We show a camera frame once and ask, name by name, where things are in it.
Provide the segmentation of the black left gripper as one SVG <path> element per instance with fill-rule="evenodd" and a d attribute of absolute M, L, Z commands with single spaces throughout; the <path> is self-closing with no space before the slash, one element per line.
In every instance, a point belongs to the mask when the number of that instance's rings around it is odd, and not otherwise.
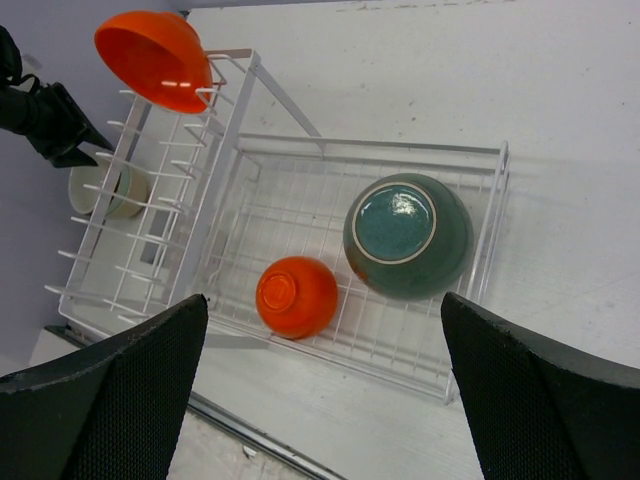
<path fill-rule="evenodd" d="M 26 137 L 55 168 L 97 167 L 78 148 L 82 142 L 114 151 L 61 83 L 42 85 L 36 75 L 23 73 L 20 51 L 6 28 L 1 29 L 1 128 Z"/>

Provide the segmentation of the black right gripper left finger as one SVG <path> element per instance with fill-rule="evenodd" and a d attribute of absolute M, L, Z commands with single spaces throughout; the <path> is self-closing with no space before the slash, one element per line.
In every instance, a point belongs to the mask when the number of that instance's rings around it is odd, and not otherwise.
<path fill-rule="evenodd" d="M 1 379 L 4 479 L 164 479 L 204 345 L 192 295 L 149 320 Z"/>

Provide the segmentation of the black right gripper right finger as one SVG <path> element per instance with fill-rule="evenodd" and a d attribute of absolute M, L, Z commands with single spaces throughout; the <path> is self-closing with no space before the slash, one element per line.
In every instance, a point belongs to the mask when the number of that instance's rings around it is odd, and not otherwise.
<path fill-rule="evenodd" d="M 487 479 L 636 479 L 639 371 L 455 294 L 441 319 Z"/>

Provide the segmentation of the floral beige bowl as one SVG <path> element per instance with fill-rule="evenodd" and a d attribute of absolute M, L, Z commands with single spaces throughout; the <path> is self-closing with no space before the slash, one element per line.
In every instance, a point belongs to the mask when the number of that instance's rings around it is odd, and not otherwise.
<path fill-rule="evenodd" d="M 93 213 L 95 206 L 101 196 L 100 190 L 103 187 L 108 168 L 97 167 L 74 167 L 70 171 L 68 180 L 68 194 L 73 209 L 84 215 Z M 113 196 L 108 195 L 108 206 Z"/>

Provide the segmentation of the plain beige bowl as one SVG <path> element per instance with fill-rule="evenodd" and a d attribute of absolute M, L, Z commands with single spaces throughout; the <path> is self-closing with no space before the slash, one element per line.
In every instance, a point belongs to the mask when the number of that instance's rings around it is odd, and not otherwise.
<path fill-rule="evenodd" d="M 145 175 L 136 169 L 130 169 L 131 185 L 127 198 L 127 200 L 129 201 L 129 205 L 127 206 L 121 217 L 111 218 L 106 216 L 109 219 L 128 219 L 134 217 L 147 202 L 149 189 Z"/>

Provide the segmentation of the large orange bowl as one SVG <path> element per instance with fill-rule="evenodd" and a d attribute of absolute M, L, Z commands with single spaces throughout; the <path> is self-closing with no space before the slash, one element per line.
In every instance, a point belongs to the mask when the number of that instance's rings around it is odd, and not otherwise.
<path fill-rule="evenodd" d="M 171 12 L 130 11 L 105 21 L 94 34 L 106 66 L 145 99 L 170 110 L 197 114 L 213 86 L 208 58 L 196 31 Z"/>

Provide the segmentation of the mint green bowl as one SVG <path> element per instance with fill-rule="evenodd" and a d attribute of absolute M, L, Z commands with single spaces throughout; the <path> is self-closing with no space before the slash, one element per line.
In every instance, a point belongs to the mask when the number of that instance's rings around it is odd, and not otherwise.
<path fill-rule="evenodd" d="M 129 188 L 131 185 L 131 169 L 128 166 L 122 168 L 116 187 L 114 196 L 111 198 L 107 208 L 106 216 L 111 218 L 119 218 L 123 215 L 129 205 L 127 200 Z"/>

